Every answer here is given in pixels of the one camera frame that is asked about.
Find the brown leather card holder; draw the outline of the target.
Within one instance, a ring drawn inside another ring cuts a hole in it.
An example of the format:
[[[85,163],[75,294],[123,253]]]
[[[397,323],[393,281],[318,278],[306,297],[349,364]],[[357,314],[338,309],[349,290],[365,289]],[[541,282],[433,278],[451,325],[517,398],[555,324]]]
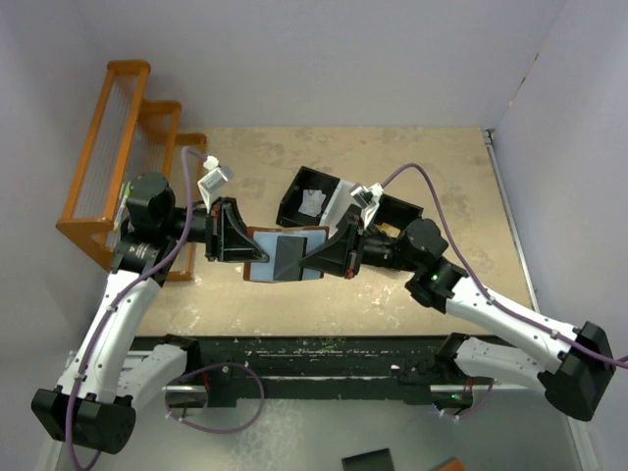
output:
[[[328,240],[327,227],[255,228],[249,227],[249,237],[267,255],[267,261],[246,262],[243,279],[261,284],[293,283],[319,280],[319,270],[302,268],[301,260]]]

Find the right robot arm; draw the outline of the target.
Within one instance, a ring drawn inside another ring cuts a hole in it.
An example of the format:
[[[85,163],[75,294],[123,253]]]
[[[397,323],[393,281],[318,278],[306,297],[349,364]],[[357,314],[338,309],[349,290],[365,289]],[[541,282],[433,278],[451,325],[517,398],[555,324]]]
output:
[[[603,328],[580,327],[526,308],[483,285],[470,269],[445,258],[439,227],[416,218],[396,237],[365,228],[355,209],[342,216],[334,235],[307,253],[304,269],[351,279],[362,265],[411,273],[405,287],[420,305],[482,327],[501,342],[492,345],[450,335],[437,359],[448,384],[484,377],[542,393],[563,414],[593,419],[614,376],[612,352]]]

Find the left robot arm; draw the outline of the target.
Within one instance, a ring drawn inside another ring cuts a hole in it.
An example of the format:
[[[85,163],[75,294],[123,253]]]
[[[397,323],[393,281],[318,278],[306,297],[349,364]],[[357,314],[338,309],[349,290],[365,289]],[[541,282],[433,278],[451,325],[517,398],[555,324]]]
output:
[[[211,261],[269,259],[249,237],[231,197],[209,195],[179,207],[166,177],[146,173],[131,181],[126,209],[87,336],[57,386],[38,390],[31,402],[46,432],[69,452],[79,446],[97,454],[120,452],[144,402],[172,381],[190,385],[207,374],[198,341],[181,337],[167,337],[124,368],[140,321],[187,243],[204,244]]]

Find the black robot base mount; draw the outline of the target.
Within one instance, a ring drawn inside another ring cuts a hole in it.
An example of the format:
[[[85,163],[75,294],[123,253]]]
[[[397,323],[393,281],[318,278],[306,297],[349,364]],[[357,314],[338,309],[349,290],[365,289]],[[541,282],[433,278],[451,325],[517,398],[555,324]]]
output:
[[[393,400],[465,409],[489,384],[458,370],[445,336],[384,337],[138,337],[125,366],[156,346],[184,349],[186,372],[217,370],[175,381],[175,406],[233,407],[240,399]]]

